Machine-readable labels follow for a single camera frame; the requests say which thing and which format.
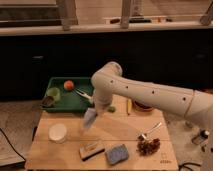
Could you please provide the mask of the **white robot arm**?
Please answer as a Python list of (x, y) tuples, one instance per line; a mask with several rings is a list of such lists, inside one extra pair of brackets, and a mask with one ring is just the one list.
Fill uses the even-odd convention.
[(176, 114), (210, 132), (201, 171), (213, 171), (213, 94), (174, 86), (140, 82), (122, 76), (117, 62), (108, 62), (91, 77), (93, 99), (99, 115), (112, 103), (114, 94)]

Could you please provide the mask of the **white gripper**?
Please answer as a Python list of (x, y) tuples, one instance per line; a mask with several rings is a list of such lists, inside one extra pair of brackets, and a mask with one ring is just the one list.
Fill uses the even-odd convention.
[(98, 115), (104, 114), (112, 104), (113, 95), (111, 93), (95, 89), (93, 101)]

